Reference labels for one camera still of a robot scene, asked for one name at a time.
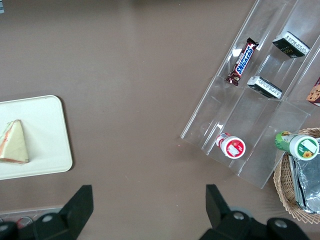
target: white tray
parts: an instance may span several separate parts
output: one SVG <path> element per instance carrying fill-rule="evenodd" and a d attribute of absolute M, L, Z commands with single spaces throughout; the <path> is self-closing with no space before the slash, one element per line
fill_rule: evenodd
<path fill-rule="evenodd" d="M 60 99 L 53 95 L 0 102 L 0 134 L 20 119 L 30 162 L 0 163 L 0 180 L 68 171 L 72 155 Z"/>

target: brown tabletop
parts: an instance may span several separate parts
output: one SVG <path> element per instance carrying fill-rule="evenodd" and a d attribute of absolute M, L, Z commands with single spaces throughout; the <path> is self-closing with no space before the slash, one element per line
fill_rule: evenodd
<path fill-rule="evenodd" d="M 259 189 L 180 138 L 254 2 L 3 0 L 0 101 L 58 96 L 73 167 L 2 180 L 0 209 L 63 205 L 91 184 L 79 239 L 196 240 L 216 184 L 264 224 L 292 219 L 272 180 Z M 320 239 L 319 226 L 297 223 Z"/>

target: chocolate bar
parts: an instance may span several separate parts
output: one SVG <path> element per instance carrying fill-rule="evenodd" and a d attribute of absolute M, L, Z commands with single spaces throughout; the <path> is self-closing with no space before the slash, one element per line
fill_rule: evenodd
<path fill-rule="evenodd" d="M 259 43 L 253 41 L 251 38 L 248 38 L 246 40 L 246 45 L 242 49 L 235 66 L 232 70 L 232 72 L 229 74 L 229 76 L 225 79 L 227 82 L 238 86 L 239 80 L 246 69 L 252 54 L 254 53 L 256 47 L 259 45 Z"/>
<path fill-rule="evenodd" d="M 267 98 L 280 99 L 282 90 L 261 76 L 252 76 L 248 86 Z"/>
<path fill-rule="evenodd" d="M 272 43 L 292 59 L 303 57 L 310 51 L 303 41 L 289 31 L 276 36 Z"/>

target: yogurt cup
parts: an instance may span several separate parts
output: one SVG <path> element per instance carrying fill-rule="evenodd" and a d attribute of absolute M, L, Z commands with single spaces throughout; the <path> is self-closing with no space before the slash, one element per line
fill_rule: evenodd
<path fill-rule="evenodd" d="M 230 159 L 241 158 L 246 152 L 246 144 L 239 137 L 231 136 L 229 133 L 221 133 L 216 141 L 216 145 L 222 150 L 225 156 Z"/>
<path fill-rule="evenodd" d="M 291 134 L 291 132 L 282 131 L 275 136 L 274 143 L 278 149 L 304 161 L 314 159 L 319 153 L 318 141 L 308 135 Z"/>

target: clear acrylic display organizer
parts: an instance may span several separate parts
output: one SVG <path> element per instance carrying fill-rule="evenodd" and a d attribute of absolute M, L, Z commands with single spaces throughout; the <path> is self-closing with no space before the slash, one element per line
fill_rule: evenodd
<path fill-rule="evenodd" d="M 263 188 L 284 153 L 275 147 L 276 134 L 298 132 L 312 112 L 320 110 L 306 100 L 320 77 L 319 12 L 319 0 L 257 0 L 181 138 Z M 310 47 L 306 56 L 289 58 L 273 45 L 276 36 L 287 31 Z M 248 38 L 259 45 L 235 86 L 225 79 Z M 248 87 L 252 76 L 280 88 L 281 99 L 267 98 Z M 239 159 L 226 157 L 216 146 L 220 133 L 244 140 L 245 154 Z"/>

